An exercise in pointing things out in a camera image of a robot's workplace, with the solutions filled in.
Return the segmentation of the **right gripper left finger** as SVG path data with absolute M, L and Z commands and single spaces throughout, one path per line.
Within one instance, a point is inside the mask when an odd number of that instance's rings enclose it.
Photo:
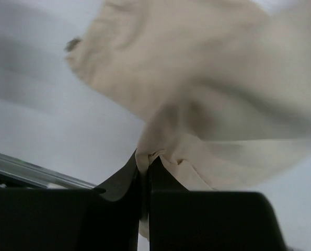
M 92 189 L 41 188 L 0 175 L 0 250 L 137 250 L 135 158 Z

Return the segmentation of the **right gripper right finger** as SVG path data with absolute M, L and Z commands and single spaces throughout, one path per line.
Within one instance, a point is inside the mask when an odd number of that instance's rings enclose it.
M 189 191 L 160 158 L 149 167 L 148 184 L 150 250 L 287 249 L 261 193 Z

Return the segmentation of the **beige trousers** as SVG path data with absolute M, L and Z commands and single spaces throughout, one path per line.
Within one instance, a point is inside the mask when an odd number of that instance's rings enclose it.
M 258 184 L 311 155 L 311 1 L 105 1 L 66 61 L 145 123 L 135 159 L 191 190 Z

